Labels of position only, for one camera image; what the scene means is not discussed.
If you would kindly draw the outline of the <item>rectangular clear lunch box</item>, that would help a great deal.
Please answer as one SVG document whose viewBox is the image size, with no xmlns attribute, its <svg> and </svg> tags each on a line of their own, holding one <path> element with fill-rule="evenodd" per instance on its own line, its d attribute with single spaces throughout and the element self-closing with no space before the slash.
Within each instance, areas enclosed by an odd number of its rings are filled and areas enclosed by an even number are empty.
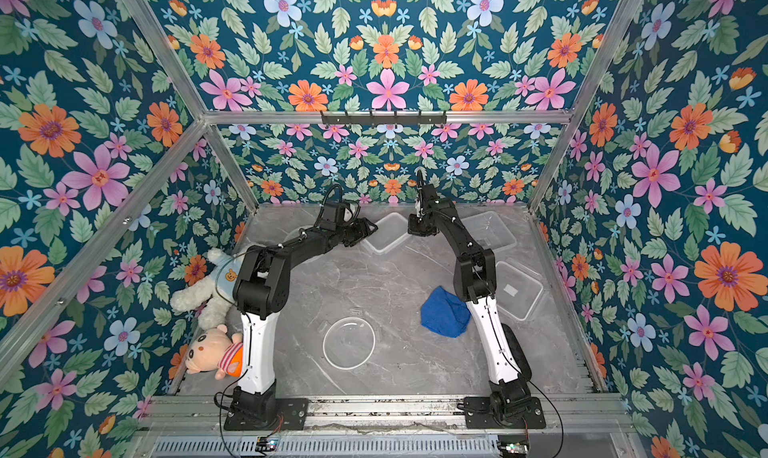
<svg viewBox="0 0 768 458">
<path fill-rule="evenodd" d="M 376 255 L 386 255 L 408 241 L 408 220 L 401 214 L 390 213 L 379 219 L 377 230 L 362 241 L 362 246 Z"/>
</svg>

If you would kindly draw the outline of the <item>square clear lunch box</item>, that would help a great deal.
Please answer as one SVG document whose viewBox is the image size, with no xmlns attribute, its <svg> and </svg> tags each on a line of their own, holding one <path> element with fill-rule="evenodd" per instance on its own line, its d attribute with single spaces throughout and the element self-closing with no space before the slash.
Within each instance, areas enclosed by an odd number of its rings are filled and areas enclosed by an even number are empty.
<svg viewBox="0 0 768 458">
<path fill-rule="evenodd" d="M 483 248 L 497 252 L 517 245 L 516 237 L 496 212 L 488 211 L 464 217 L 462 223 Z"/>
</svg>

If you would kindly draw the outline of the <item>blue cleaning cloth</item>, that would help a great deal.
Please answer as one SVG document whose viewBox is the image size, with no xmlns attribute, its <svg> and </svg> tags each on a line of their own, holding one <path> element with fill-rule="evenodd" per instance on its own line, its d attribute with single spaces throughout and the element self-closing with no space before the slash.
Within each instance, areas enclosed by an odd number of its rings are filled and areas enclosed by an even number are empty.
<svg viewBox="0 0 768 458">
<path fill-rule="evenodd" d="M 471 319 L 467 305 L 442 286 L 435 288 L 420 309 L 421 325 L 443 337 L 457 338 Z"/>
</svg>

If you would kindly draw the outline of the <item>round clear box lid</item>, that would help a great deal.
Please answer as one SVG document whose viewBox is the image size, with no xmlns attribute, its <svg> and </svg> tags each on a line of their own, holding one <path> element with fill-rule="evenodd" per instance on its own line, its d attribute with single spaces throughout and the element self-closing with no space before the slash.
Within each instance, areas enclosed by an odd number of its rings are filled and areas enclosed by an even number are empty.
<svg viewBox="0 0 768 458">
<path fill-rule="evenodd" d="M 338 320 L 326 332 L 322 349 L 328 363 L 339 370 L 350 371 L 365 364 L 376 347 L 371 324 L 359 317 Z"/>
</svg>

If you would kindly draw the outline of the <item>square clear box lid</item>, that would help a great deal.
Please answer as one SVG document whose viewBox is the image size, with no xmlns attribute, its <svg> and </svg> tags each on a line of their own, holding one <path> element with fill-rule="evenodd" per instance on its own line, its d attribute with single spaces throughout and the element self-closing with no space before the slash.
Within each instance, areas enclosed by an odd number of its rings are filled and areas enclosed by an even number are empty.
<svg viewBox="0 0 768 458">
<path fill-rule="evenodd" d="M 516 321 L 527 321 L 539 302 L 543 284 L 507 262 L 497 262 L 495 269 L 495 299 L 499 312 Z"/>
</svg>

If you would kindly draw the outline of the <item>round clear lunch box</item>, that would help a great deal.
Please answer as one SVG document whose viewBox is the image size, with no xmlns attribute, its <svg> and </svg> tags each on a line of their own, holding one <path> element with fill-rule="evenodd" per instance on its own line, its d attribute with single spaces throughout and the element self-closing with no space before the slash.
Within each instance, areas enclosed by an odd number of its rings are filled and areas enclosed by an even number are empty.
<svg viewBox="0 0 768 458">
<path fill-rule="evenodd" d="M 282 242 L 284 247 L 294 246 L 299 242 L 303 242 L 315 236 L 317 229 L 313 226 L 298 227 L 291 231 L 285 240 Z"/>
</svg>

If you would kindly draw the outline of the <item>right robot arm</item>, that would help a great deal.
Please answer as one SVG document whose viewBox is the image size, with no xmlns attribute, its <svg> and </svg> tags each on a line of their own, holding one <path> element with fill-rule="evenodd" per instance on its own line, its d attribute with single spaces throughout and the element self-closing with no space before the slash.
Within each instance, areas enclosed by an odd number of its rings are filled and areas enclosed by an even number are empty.
<svg viewBox="0 0 768 458">
<path fill-rule="evenodd" d="M 491 394 L 488 413 L 509 427 L 540 410 L 529 385 L 532 371 L 512 329 L 501 322 L 496 300 L 494 252 L 483 247 L 463 224 L 453 201 L 430 184 L 418 181 L 415 212 L 408 233 L 444 235 L 455 255 L 454 291 L 467 305 L 478 328 L 489 369 Z"/>
</svg>

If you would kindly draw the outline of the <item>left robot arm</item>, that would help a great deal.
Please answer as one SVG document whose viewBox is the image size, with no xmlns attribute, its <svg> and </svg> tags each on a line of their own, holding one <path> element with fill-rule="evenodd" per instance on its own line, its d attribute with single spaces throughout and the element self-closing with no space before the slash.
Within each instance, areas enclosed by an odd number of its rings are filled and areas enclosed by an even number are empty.
<svg viewBox="0 0 768 458">
<path fill-rule="evenodd" d="M 283 243 L 250 246 L 243 256 L 233 298 L 242 318 L 242 367 L 225 428 L 266 429 L 279 419 L 274 352 L 277 324 L 294 267 L 335 247 L 353 247 L 378 230 L 346 201 L 322 206 L 313 226 Z"/>
</svg>

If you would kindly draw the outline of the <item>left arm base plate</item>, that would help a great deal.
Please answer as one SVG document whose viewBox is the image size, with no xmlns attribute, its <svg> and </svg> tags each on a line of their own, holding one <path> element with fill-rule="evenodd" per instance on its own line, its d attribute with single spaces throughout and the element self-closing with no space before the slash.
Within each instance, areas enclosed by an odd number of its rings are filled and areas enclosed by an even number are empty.
<svg viewBox="0 0 768 458">
<path fill-rule="evenodd" d="M 242 395 L 230 405 L 225 431 L 300 431 L 308 416 L 309 400 Z"/>
</svg>

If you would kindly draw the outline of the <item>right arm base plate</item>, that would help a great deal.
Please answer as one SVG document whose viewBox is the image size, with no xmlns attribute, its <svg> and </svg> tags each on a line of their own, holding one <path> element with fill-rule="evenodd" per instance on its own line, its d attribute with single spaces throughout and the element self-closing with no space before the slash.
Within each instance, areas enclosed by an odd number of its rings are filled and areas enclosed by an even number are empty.
<svg viewBox="0 0 768 458">
<path fill-rule="evenodd" d="M 467 396 L 457 403 L 468 429 L 533 429 L 546 427 L 541 402 L 530 397 L 506 403 L 497 395 L 490 397 Z"/>
</svg>

